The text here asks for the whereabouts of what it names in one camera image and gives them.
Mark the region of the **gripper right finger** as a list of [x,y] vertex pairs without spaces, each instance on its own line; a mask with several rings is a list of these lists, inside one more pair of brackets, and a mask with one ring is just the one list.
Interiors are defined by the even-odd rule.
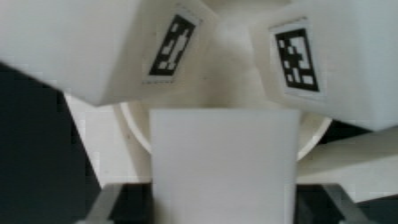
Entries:
[[294,224],[372,224],[340,184],[299,184]]

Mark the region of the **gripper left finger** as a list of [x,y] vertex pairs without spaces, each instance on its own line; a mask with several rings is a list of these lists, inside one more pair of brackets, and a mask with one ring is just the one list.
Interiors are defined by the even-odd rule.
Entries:
[[153,224],[151,184],[109,184],[87,216],[73,224]]

